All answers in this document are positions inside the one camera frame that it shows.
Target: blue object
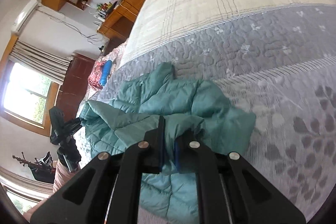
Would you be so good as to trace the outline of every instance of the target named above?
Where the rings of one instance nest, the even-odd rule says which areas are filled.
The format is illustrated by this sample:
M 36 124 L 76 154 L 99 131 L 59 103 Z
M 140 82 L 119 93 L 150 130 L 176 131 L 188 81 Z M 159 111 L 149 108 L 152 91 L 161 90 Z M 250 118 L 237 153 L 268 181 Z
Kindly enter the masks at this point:
M 99 84 L 101 84 L 102 86 L 106 85 L 107 77 L 110 74 L 112 65 L 113 65 L 112 60 L 107 60 L 105 65 L 103 66 L 103 71 L 101 73 L 101 78 L 99 80 Z

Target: bed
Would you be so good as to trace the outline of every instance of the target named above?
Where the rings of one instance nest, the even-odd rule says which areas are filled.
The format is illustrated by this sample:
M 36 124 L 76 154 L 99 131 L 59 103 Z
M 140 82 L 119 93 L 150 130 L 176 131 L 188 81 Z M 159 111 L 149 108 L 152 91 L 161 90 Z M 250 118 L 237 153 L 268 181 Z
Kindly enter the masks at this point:
M 146 0 L 120 66 L 91 99 L 172 62 L 257 115 L 244 157 L 309 221 L 336 183 L 336 0 Z M 85 130 L 75 138 L 88 163 Z

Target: teal puffer jacket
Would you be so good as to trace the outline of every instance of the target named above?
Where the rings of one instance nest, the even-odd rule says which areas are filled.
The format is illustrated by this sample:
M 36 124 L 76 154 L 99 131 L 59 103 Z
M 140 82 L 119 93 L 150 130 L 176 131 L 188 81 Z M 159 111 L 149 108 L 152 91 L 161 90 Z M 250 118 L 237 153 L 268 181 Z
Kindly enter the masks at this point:
M 88 100 L 80 115 L 91 156 L 112 155 L 143 140 L 146 131 L 165 123 L 166 162 L 159 175 L 143 174 L 140 205 L 172 223 L 198 223 L 194 174 L 178 174 L 172 163 L 176 137 L 191 128 L 214 152 L 243 154 L 255 125 L 255 115 L 231 106 L 210 81 L 174 78 L 171 63 L 124 82 L 109 104 Z

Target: window frame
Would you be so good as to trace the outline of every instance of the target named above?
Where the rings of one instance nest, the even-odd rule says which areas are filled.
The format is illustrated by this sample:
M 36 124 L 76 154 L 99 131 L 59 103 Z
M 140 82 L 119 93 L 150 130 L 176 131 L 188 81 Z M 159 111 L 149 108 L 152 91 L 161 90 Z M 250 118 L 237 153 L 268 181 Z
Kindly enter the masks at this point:
M 15 64 L 14 62 L 7 60 L 6 67 L 2 75 L 2 79 L 0 83 L 0 92 L 1 92 L 0 93 L 0 96 L 1 96 L 0 97 L 0 116 L 8 120 L 9 122 L 16 124 L 19 127 L 22 127 L 29 131 L 35 132 L 37 134 L 49 137 L 50 130 L 51 130 L 49 109 L 55 105 L 56 98 L 58 95 L 58 90 L 59 90 L 59 84 L 55 82 L 51 82 L 50 84 L 48 95 L 46 96 L 47 100 L 45 104 L 42 124 L 39 124 L 30 119 L 24 118 L 14 112 L 9 111 L 3 106 L 3 101 L 4 101 L 5 94 L 6 94 L 7 85 L 9 83 L 9 77 L 11 75 L 11 71 L 13 69 L 14 64 Z
M 7 196 L 8 196 L 8 193 L 11 193 L 19 198 L 22 198 L 22 199 L 25 199 L 29 202 L 33 202 L 35 203 L 35 205 L 33 207 L 35 207 L 36 205 L 38 205 L 39 202 L 41 202 L 41 199 L 36 199 L 36 198 L 32 198 L 32 197 L 29 197 L 27 195 L 24 195 L 24 194 L 21 194 L 19 192 L 16 192 L 15 190 L 5 186 L 5 185 L 2 185 L 3 189 L 5 190 Z

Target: electrical cable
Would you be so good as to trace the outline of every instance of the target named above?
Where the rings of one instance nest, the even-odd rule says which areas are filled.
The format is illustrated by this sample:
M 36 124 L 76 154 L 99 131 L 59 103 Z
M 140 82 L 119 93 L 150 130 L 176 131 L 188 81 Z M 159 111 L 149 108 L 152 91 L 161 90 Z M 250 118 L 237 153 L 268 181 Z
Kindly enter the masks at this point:
M 74 30 L 75 32 L 78 32 L 82 37 L 87 38 L 87 41 L 88 41 L 89 43 L 98 46 L 98 45 L 100 45 L 100 44 L 95 44 L 94 42 L 101 42 L 101 41 L 103 41 L 104 36 L 103 36 L 102 34 L 100 34 L 100 35 L 101 35 L 101 38 L 96 38 L 96 37 L 94 37 L 94 36 L 98 35 L 97 33 L 96 33 L 96 34 L 92 34 L 92 35 L 88 35 L 88 36 L 86 36 L 86 35 L 84 35 L 84 34 L 83 34 L 83 33 L 82 33 L 76 26 L 74 26 L 74 25 L 72 25 L 72 24 L 66 22 L 65 20 L 67 19 L 67 17 L 66 17 L 64 14 L 55 11 L 56 13 L 58 13 L 58 14 L 64 16 L 64 19 L 59 19 L 59 18 L 57 18 L 57 17 L 55 17 L 55 16 L 53 16 L 53 15 L 50 15 L 50 14 L 44 12 L 44 11 L 39 10 L 40 7 L 46 7 L 46 6 L 44 6 L 44 5 L 40 5 L 40 6 L 37 7 L 36 10 L 39 11 L 40 13 L 43 13 L 43 14 L 48 15 L 49 18 L 50 18 L 51 20 L 54 20 L 54 21 L 56 21 L 56 22 L 58 22 L 58 23 L 62 23 L 62 24 L 64 24 L 65 26 L 67 26 L 68 28 Z
M 125 8 L 127 11 L 129 11 L 130 13 L 132 13 L 130 10 L 128 10 L 126 7 L 124 7 L 124 6 L 122 6 L 121 4 L 120 4 L 120 6 L 121 7 L 123 7 L 123 8 Z

